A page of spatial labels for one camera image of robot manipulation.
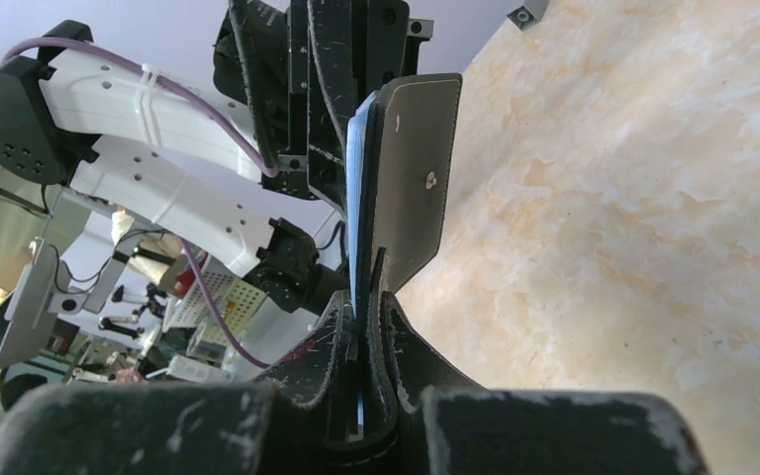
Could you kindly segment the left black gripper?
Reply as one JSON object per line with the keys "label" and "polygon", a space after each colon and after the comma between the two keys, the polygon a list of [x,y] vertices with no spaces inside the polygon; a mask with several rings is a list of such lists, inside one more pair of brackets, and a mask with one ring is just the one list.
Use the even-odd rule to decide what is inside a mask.
{"label": "left black gripper", "polygon": [[308,14],[309,171],[280,163],[304,154],[289,138],[289,30],[285,12],[264,1],[231,1],[214,44],[213,82],[249,108],[252,137],[266,166],[262,187],[345,208],[347,123],[371,92],[418,72],[434,21],[414,18],[406,1],[315,0]]}

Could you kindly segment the black leather card holder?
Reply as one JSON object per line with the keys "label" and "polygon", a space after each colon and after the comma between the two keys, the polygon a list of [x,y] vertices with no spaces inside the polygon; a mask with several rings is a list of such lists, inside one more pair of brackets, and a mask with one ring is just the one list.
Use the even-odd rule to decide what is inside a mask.
{"label": "black leather card holder", "polygon": [[411,75],[370,93],[347,124],[349,296],[361,438],[331,448],[367,457],[393,444],[399,403],[386,363],[394,295],[438,253],[463,78]]}

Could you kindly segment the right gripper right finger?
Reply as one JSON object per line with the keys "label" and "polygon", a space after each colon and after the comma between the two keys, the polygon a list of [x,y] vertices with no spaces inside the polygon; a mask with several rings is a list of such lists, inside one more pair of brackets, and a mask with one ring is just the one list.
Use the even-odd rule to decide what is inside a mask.
{"label": "right gripper right finger", "polygon": [[385,293],[400,474],[708,474],[697,439],[646,393],[487,389],[412,327]]}

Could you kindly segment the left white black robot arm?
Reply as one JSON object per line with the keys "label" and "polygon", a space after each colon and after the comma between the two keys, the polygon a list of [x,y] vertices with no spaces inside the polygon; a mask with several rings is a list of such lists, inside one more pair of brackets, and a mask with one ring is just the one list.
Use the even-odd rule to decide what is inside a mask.
{"label": "left white black robot arm", "polygon": [[164,157],[185,153],[267,191],[344,206],[356,103],[416,73],[433,35],[405,1],[232,1],[214,84],[189,85],[64,21],[0,63],[0,165],[121,207],[201,247],[279,308],[321,313],[347,285],[311,238],[234,204]]}

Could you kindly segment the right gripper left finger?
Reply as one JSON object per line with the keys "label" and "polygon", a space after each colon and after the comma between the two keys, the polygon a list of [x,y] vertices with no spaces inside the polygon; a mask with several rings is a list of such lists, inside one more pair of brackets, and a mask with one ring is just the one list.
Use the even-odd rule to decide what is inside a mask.
{"label": "right gripper left finger", "polygon": [[0,424],[0,474],[353,474],[333,401],[345,291],[246,382],[48,385]]}

